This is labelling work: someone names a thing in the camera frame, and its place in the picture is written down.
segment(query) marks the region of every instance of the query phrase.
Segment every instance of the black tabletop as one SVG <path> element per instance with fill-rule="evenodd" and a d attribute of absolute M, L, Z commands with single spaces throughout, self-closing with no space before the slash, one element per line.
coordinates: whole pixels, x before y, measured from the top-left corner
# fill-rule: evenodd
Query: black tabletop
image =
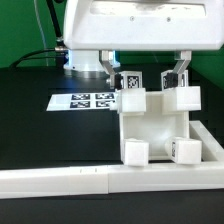
<path fill-rule="evenodd" d="M 171 68 L 122 70 L 143 71 L 144 87 L 158 91 L 160 73 Z M 200 119 L 223 144 L 222 109 L 214 118 L 209 106 L 220 105 L 214 94 L 223 97 L 223 91 L 194 72 L 190 81 L 205 86 L 202 111 L 191 119 Z M 46 111 L 52 94 L 107 91 L 105 78 L 69 77 L 56 68 L 0 69 L 0 169 L 121 163 L 116 112 Z M 223 190 L 10 199 L 0 200 L 0 223 L 224 223 L 223 210 Z"/>

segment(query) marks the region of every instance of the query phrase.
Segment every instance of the green background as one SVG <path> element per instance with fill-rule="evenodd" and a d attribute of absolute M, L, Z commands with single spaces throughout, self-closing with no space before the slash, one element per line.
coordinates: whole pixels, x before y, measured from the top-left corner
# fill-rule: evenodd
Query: green background
<path fill-rule="evenodd" d="M 40 18 L 48 47 L 55 46 L 55 35 L 45 0 L 38 0 Z M 55 4 L 61 29 L 65 4 Z M 22 55 L 43 49 L 37 25 L 33 0 L 1 0 L 0 3 L 0 67 L 7 67 Z M 173 52 L 120 52 L 120 62 L 161 63 L 174 62 Z M 20 66 L 44 66 L 45 60 L 23 62 Z M 214 84 L 224 89 L 224 49 L 194 52 L 191 67 Z"/>

